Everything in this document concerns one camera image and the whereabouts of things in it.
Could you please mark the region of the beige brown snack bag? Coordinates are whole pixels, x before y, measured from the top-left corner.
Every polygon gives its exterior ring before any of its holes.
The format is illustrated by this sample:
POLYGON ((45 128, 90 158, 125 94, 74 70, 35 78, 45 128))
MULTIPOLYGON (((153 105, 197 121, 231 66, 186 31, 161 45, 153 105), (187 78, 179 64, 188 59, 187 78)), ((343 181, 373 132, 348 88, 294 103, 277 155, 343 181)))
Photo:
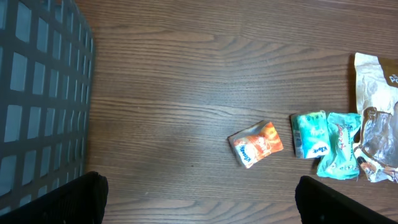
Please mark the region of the beige brown snack bag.
POLYGON ((355 53, 356 109, 362 116, 354 155, 370 182, 397 182, 397 62, 355 53))

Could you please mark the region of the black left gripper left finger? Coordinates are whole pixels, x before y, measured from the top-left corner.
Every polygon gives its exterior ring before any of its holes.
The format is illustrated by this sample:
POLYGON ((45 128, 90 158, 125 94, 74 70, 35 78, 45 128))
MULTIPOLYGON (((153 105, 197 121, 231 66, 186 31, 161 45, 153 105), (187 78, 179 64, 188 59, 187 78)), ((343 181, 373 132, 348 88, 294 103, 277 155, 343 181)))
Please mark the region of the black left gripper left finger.
POLYGON ((1 216, 1 224, 101 224, 108 198, 108 180, 91 171, 1 216))

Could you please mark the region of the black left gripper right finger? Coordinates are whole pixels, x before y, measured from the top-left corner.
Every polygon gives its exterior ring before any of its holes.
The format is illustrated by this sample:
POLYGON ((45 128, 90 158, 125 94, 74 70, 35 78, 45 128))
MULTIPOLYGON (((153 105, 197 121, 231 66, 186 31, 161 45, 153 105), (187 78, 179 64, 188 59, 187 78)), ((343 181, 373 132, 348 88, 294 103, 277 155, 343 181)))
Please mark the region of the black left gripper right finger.
POLYGON ((307 175, 300 178, 295 201, 302 223, 397 224, 307 175))

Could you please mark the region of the small teal white packet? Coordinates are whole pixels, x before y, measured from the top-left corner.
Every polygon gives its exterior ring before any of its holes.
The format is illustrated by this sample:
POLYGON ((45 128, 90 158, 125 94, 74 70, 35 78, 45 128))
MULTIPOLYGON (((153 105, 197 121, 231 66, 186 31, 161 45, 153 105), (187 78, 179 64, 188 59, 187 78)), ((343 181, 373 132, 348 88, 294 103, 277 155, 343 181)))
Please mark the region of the small teal white packet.
POLYGON ((331 151, 325 111, 293 114, 290 120, 296 157, 318 158, 331 151))

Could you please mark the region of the teal snack packet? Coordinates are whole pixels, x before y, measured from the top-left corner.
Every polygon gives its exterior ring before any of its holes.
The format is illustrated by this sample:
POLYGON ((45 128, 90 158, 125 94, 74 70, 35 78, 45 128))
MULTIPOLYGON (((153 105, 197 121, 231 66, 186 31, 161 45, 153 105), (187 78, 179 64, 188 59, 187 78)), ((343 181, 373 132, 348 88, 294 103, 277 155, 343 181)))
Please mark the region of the teal snack packet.
POLYGON ((362 125, 357 113, 330 113, 327 117, 330 152, 317 167, 317 176, 338 180, 359 176, 359 165, 354 156, 354 137, 362 125))

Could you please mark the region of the orange snack packet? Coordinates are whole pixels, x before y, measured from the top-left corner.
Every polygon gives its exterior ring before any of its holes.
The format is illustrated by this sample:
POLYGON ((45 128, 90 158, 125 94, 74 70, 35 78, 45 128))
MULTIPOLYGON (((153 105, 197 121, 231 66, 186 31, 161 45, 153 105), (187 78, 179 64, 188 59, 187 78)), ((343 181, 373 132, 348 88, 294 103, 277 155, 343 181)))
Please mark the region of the orange snack packet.
POLYGON ((238 162, 246 169, 284 149, 275 126, 265 120, 229 136, 228 142, 238 162))

